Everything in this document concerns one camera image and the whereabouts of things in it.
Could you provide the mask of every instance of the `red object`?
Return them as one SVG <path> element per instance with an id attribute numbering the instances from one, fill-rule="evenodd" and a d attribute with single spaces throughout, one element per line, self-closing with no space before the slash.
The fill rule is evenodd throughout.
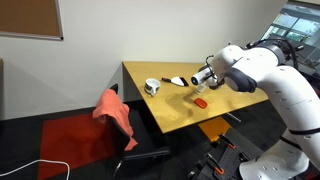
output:
<path id="1" fill-rule="evenodd" d="M 203 99 L 201 99 L 201 98 L 197 98 L 197 99 L 195 99 L 194 100 L 194 103 L 197 105 L 197 106 L 199 106 L 199 107 L 201 107 L 201 108 L 206 108 L 207 107 L 207 102 L 205 102 Z"/>
<path id="2" fill-rule="evenodd" d="M 74 169 L 114 155 L 106 124 L 92 114 L 47 120 L 43 124 L 40 159 L 63 161 Z M 63 164 L 39 163 L 38 179 L 67 172 Z"/>

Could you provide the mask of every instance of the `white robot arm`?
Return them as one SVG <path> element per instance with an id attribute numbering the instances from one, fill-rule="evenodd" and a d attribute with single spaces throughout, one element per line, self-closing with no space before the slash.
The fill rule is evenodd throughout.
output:
<path id="1" fill-rule="evenodd" d="M 239 92 L 260 88 L 286 124 L 287 130 L 274 146 L 240 165 L 246 180 L 289 179 L 304 172 L 309 159 L 320 168 L 320 100 L 295 68 L 281 65 L 283 52 L 278 45 L 263 43 L 250 49 L 230 45 L 191 79 L 194 85 L 209 79 L 211 89 L 224 83 Z"/>

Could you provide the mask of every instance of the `cable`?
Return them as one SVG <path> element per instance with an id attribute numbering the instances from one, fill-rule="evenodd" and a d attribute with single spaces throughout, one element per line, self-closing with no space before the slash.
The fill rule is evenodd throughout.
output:
<path id="1" fill-rule="evenodd" d="M 67 173 L 67 178 L 66 178 L 66 180 L 68 180 L 68 179 L 69 179 L 69 175 L 70 175 L 70 166 L 69 166 L 69 164 L 68 164 L 68 163 L 66 163 L 66 162 L 62 162 L 62 161 L 51 161 L 51 160 L 45 160 L 45 159 L 38 159 L 38 160 L 32 161 L 32 162 L 30 162 L 30 163 L 28 163 L 28 164 L 26 164 L 26 165 L 24 165 L 24 166 L 21 166 L 21 167 L 19 167 L 19 168 L 15 169 L 15 170 L 9 171 L 9 172 L 7 172 L 7 173 L 0 174 L 0 177 L 2 177 L 2 176 L 7 176 L 7 175 L 9 175 L 9 174 L 12 174 L 12 173 L 14 173 L 14 172 L 16 172 L 16 171 L 19 171 L 19 170 L 21 170 L 21 169 L 23 169 L 23 168 L 27 167 L 27 166 L 30 166 L 31 164 L 36 163 L 36 162 L 46 162 L 46 163 L 55 163 L 55 164 L 64 164 L 64 165 L 66 165 L 66 166 L 67 166 L 67 168 L 68 168 L 68 173 Z"/>

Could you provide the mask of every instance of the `red cloth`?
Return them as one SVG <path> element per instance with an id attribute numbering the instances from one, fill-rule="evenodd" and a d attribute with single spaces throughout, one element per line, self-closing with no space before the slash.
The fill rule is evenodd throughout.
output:
<path id="1" fill-rule="evenodd" d="M 114 90 L 106 90 L 100 97 L 96 109 L 93 111 L 93 118 L 97 119 L 100 123 L 105 123 L 108 116 L 113 117 L 121 128 L 130 136 L 130 142 L 125 150 L 131 150 L 137 141 L 133 139 L 133 130 L 129 122 L 129 107 L 122 103 L 119 96 Z"/>

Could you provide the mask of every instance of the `wooden table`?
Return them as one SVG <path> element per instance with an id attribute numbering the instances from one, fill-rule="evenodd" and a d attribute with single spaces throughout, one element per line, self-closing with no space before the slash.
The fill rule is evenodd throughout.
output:
<path id="1" fill-rule="evenodd" d="M 260 89 L 254 93 L 239 93 L 231 90 L 227 85 L 223 85 L 217 90 L 207 88 L 201 95 L 196 94 L 191 77 L 198 72 L 203 63 L 124 61 L 123 65 L 162 133 L 199 123 L 268 99 Z M 162 77 L 172 78 L 175 76 L 184 77 L 189 86 L 180 87 L 161 81 Z M 147 78 L 155 78 L 161 82 L 161 87 L 154 97 L 144 91 Z M 193 103 L 198 97 L 208 103 L 207 108 L 201 109 Z"/>

